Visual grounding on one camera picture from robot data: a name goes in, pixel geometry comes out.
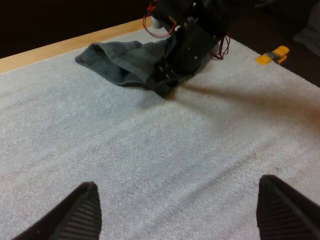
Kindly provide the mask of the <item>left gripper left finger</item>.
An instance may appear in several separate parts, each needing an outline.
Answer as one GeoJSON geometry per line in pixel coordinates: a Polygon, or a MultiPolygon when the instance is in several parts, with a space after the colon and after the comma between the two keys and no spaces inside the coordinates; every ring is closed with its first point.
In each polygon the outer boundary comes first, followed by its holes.
{"type": "Polygon", "coordinates": [[[98,240],[102,211],[97,185],[83,182],[15,240],[98,240]]]}

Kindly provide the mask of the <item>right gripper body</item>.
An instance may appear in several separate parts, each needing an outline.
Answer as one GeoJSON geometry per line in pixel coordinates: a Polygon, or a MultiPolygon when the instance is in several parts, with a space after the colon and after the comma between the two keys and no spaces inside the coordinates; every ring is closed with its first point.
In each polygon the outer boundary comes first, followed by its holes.
{"type": "Polygon", "coordinates": [[[188,17],[168,39],[162,59],[154,65],[152,79],[164,82],[194,74],[222,38],[217,20],[188,17]]]}

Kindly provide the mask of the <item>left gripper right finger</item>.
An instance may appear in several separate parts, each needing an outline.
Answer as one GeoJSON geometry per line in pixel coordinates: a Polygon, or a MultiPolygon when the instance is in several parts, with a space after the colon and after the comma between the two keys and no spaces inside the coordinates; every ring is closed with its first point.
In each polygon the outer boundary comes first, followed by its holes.
{"type": "Polygon", "coordinates": [[[259,180],[256,221],[262,240],[318,240],[320,206],[275,175],[259,180]]]}

